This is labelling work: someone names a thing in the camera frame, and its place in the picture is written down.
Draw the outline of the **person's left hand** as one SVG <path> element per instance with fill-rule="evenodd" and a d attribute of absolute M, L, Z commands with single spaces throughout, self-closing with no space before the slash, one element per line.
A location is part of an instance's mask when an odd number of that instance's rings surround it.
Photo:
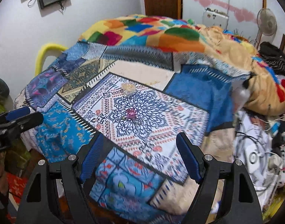
<path fill-rule="evenodd" d="M 0 192 L 6 196 L 9 191 L 9 186 L 4 164 L 5 156 L 6 152 L 0 152 Z"/>

